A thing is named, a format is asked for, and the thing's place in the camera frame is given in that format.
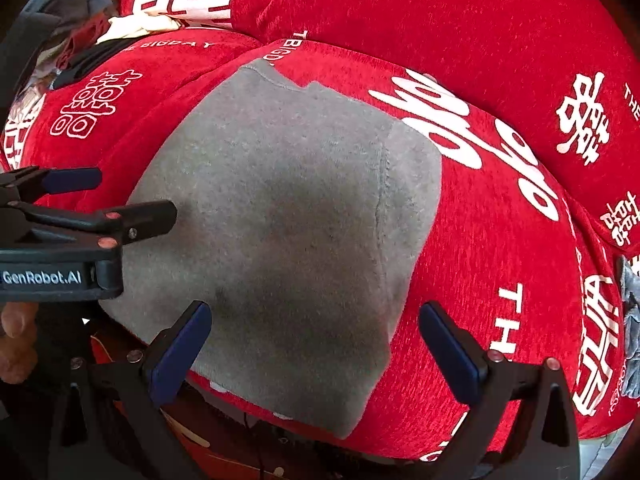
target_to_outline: finger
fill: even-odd
[[[9,337],[18,337],[34,323],[37,312],[37,303],[7,303],[2,310],[2,328]]]
[[[23,383],[33,372],[38,363],[38,354],[33,348],[29,348],[11,368],[4,374],[0,374],[0,379],[8,384]]]
[[[19,337],[0,338],[0,375],[9,371],[33,347],[37,332],[36,325],[31,324]]]

